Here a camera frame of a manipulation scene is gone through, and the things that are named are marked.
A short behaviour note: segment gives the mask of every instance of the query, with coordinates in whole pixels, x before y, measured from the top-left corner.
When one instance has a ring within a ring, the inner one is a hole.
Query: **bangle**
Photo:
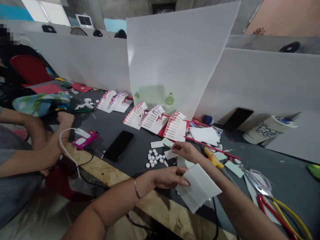
[[[137,179],[136,178],[134,179],[134,188],[136,189],[137,197],[140,199],[140,196],[139,196],[139,193],[138,193],[138,189],[137,189]]]

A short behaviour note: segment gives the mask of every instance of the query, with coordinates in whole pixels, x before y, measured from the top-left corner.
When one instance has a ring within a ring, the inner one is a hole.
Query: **air conditioner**
[[[76,18],[78,20],[80,27],[93,28],[90,16],[76,14]]]

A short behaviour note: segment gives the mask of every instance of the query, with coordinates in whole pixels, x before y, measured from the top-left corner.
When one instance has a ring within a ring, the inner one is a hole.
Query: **green light bulb drawing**
[[[134,94],[134,96],[135,96],[136,98],[140,98],[140,95],[139,95],[138,92],[136,92],[136,93]]]
[[[164,101],[167,105],[172,105],[174,103],[174,98],[172,93],[170,93]]]

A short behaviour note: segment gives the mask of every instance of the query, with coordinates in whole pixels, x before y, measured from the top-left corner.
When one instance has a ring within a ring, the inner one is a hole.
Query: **smartphone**
[[[252,110],[246,108],[237,108],[234,114],[228,119],[228,121],[223,125],[223,129],[227,131],[234,132],[244,123],[248,117],[253,113]]]
[[[103,157],[113,162],[117,162],[133,139],[133,136],[133,133],[122,131],[106,150]]]

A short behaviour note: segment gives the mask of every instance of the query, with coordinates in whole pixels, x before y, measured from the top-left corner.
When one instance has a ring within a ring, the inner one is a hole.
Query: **pink paper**
[[[32,88],[32,90],[35,91],[37,94],[40,94],[40,93],[56,94],[56,93],[62,91],[61,88],[57,87],[56,85],[54,85],[52,83]]]
[[[80,92],[88,92],[92,89],[91,87],[87,87],[87,86],[79,84],[79,83],[72,83],[71,86],[75,90],[80,91]]]

